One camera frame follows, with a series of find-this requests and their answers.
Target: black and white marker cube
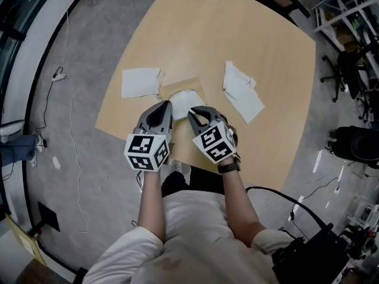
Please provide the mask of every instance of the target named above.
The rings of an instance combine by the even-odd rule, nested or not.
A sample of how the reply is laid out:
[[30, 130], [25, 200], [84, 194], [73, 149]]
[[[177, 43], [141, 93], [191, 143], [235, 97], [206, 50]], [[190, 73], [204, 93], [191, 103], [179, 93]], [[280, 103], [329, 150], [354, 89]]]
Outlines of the black and white marker cube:
[[229, 130], [224, 122], [209, 128], [192, 140], [201, 152], [215, 164], [236, 152], [233, 131]]
[[134, 170], [157, 172], [170, 153], [167, 136], [129, 134], [124, 155]]

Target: white t-shirt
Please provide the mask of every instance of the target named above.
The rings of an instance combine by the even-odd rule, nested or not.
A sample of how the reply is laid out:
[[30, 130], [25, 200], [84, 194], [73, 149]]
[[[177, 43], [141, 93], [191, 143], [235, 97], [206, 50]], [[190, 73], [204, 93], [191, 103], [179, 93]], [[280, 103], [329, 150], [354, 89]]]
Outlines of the white t-shirt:
[[93, 265], [83, 283], [278, 283], [271, 254], [293, 240], [263, 230], [251, 248], [226, 222], [223, 195], [180, 191], [163, 199], [166, 243], [142, 227], [124, 234]]

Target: forearm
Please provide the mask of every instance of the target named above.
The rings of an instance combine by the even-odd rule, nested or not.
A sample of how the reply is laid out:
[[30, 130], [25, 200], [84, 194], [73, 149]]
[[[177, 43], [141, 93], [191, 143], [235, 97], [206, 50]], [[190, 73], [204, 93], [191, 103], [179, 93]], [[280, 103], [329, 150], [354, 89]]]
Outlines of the forearm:
[[[226, 159], [221, 164], [231, 164], [233, 159]], [[259, 223], [258, 216], [245, 191], [237, 170], [223, 174], [226, 217], [236, 239], [250, 247], [257, 233], [265, 229]]]
[[165, 213], [160, 189], [160, 172], [144, 173], [138, 226], [149, 230], [165, 242]]

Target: wristwatch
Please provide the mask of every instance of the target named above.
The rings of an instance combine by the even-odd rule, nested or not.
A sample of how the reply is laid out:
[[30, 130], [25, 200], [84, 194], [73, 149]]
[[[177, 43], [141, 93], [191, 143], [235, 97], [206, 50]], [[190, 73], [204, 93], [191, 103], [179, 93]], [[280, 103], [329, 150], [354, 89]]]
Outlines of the wristwatch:
[[234, 157], [233, 163], [228, 165], [218, 165], [217, 170], [219, 173], [229, 173], [234, 170], [237, 170], [239, 172], [241, 170], [239, 167], [239, 159], [237, 157]]

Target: wooden table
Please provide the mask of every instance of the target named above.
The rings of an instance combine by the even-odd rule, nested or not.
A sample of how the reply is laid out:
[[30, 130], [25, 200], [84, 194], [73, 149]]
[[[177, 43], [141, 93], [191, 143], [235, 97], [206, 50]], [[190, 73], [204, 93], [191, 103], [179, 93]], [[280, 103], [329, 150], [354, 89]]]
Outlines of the wooden table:
[[[208, 105], [237, 129], [243, 181], [280, 189], [303, 133], [315, 54], [310, 37], [254, 0], [156, 0], [121, 57], [96, 127], [125, 140], [141, 113], [158, 101], [122, 99], [123, 69], [159, 67], [166, 73], [163, 85], [198, 76]], [[266, 106], [249, 124], [223, 93], [227, 60], [256, 80]], [[173, 158], [216, 172], [193, 137], [188, 120], [175, 123]]]

